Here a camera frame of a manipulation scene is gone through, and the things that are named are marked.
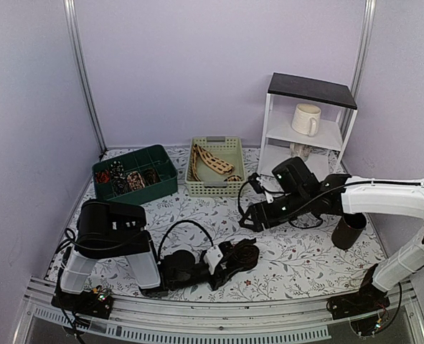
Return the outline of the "dark red patterned tie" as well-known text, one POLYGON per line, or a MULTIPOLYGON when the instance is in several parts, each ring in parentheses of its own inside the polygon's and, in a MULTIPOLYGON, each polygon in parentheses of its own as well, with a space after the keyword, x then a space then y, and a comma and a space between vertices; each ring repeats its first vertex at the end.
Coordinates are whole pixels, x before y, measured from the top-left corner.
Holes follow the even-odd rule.
POLYGON ((226 266, 229 269, 248 271, 256 267, 259 256, 256 239, 243 239, 233 247, 226 266))

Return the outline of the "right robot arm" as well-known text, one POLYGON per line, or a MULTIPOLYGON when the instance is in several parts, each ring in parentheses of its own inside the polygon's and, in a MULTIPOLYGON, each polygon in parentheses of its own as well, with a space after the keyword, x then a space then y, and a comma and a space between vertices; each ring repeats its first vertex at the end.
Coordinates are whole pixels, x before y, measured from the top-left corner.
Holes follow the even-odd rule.
MULTIPOLYGON (((367 223, 366 214, 409 216, 424 220, 424 178, 377 180, 344 173, 319 181, 299 157, 279 163, 272 174, 282 188, 271 200, 239 208, 239 225, 254 232, 279 226, 300 215, 341 217, 331 239, 348 249, 367 223)), ((397 253, 370 268, 353 297, 358 312, 369 312, 398 282, 424 267, 424 225, 397 253)))

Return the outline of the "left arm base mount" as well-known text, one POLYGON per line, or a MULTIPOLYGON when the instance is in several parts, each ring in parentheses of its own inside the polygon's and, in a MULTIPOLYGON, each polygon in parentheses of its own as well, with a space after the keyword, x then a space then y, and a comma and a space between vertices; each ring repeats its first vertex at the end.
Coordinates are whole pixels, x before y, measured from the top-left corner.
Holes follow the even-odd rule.
POLYGON ((113 302, 111 290, 101 285, 92 290, 84 290, 80 294, 64 292, 58 285, 52 297, 51 305, 75 314, 108 320, 113 302))

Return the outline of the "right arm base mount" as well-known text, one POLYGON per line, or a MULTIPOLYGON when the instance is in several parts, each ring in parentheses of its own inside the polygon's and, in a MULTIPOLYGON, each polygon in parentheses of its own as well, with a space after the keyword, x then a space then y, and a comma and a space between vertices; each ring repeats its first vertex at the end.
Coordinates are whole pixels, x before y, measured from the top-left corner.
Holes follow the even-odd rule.
POLYGON ((330 297, 326 303, 326 309, 334 320, 362 315, 389 306, 387 293, 373 286, 361 288, 357 292, 330 297))

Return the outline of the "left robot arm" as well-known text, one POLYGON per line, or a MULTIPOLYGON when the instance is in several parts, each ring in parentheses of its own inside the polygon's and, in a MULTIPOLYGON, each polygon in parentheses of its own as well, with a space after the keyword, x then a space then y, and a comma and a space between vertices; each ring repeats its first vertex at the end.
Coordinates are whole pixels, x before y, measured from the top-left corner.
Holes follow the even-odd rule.
POLYGON ((146 213, 141 206, 86 201, 60 278, 62 301, 74 311, 87 307, 85 282, 102 259, 126 258, 136 284, 147 297, 163 297, 201 283, 208 283, 216 290, 244 269, 237 260, 237 246, 230 242, 210 245, 199 259, 186 250, 161 258, 145 225, 146 213))

